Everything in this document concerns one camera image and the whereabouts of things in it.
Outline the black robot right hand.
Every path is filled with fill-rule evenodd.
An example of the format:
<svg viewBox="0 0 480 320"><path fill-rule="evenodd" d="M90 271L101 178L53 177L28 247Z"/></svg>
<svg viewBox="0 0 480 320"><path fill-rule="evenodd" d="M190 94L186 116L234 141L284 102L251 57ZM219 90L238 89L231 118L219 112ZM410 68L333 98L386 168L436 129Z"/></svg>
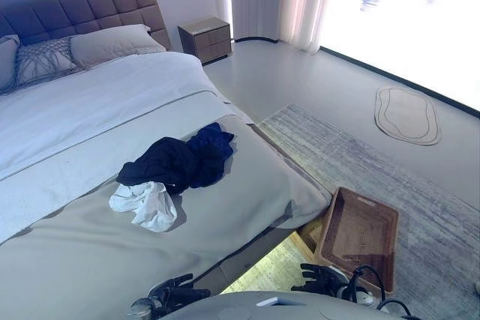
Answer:
<svg viewBox="0 0 480 320"><path fill-rule="evenodd" d="M292 291L309 292L337 297L338 290L349 282L347 277L336 268L322 265L301 263L304 285L293 286Z"/></svg>

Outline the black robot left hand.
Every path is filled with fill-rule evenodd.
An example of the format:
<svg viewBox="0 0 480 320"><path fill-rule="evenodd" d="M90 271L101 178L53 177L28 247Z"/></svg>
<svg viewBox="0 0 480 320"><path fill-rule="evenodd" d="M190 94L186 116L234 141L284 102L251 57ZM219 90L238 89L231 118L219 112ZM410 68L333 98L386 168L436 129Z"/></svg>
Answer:
<svg viewBox="0 0 480 320"><path fill-rule="evenodd" d="M193 274L185 274L168 279L152 288L148 297L159 303L162 310L170 312L210 297L210 290L194 288L193 278Z"/></svg>

